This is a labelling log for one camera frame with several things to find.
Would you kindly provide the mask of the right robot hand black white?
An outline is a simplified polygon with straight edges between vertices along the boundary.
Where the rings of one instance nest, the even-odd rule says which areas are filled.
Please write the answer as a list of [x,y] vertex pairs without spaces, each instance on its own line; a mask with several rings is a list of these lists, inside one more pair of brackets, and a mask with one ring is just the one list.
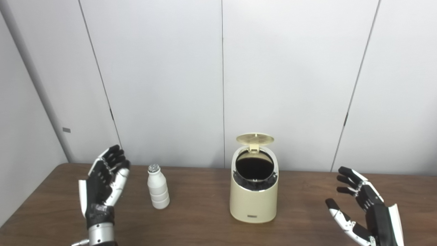
[[341,166],[337,180],[348,187],[337,192],[351,195],[365,212],[367,227],[351,219],[334,199],[326,199],[331,216],[359,246],[404,246],[403,228],[397,204],[387,206],[373,184],[357,171]]

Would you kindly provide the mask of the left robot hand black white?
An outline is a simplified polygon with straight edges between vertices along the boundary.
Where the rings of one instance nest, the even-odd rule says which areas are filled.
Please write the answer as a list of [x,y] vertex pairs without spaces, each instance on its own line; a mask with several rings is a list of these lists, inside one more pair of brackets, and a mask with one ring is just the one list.
[[81,212],[87,229],[101,223],[114,224],[114,206],[123,193],[130,166],[124,150],[114,145],[94,160],[87,178],[79,180]]

